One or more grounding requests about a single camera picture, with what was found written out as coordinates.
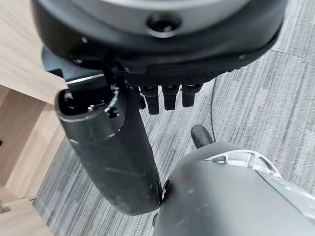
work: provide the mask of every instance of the black cylindrical casing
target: black cylindrical casing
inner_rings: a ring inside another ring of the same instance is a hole
[[[72,147],[99,191],[117,210],[139,215],[159,207],[161,186],[137,104],[131,93],[128,96],[128,99],[118,97],[117,107],[120,106],[117,103],[126,102],[126,110],[124,113],[123,105],[117,109],[120,113],[117,121],[109,119],[102,109],[67,116],[62,112],[62,96],[56,100],[56,111]]]

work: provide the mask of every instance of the gray carpet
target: gray carpet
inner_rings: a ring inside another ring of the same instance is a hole
[[[315,195],[315,1],[291,0],[279,42],[259,60],[218,77],[214,99],[217,140],[256,150],[283,177]],[[213,82],[193,108],[141,115],[164,182],[178,160],[194,149],[190,128],[210,130]],[[64,140],[35,207],[57,236],[149,236],[154,214],[128,217],[98,193]]]

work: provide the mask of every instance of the cable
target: cable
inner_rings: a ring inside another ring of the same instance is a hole
[[[215,82],[213,84],[213,89],[212,89],[212,94],[211,94],[211,103],[210,103],[211,129],[212,129],[213,141],[215,141],[215,143],[217,142],[217,140],[216,140],[216,135],[215,135],[215,129],[213,127],[212,104],[213,104],[213,100],[215,98],[216,85],[217,85],[217,78],[215,78]]]

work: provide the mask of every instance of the wooden cabinet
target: wooden cabinet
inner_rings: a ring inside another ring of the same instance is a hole
[[[30,0],[0,0],[0,85],[53,104],[62,78],[44,71]]]
[[[1,0],[0,29],[0,235],[48,236],[29,199],[64,138],[52,104],[66,85],[43,69],[30,0]]]

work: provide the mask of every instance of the gray plastic housing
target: gray plastic housing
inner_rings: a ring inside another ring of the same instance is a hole
[[[186,156],[165,189],[153,236],[314,236],[315,200],[303,189],[205,160],[241,149],[215,143]]]

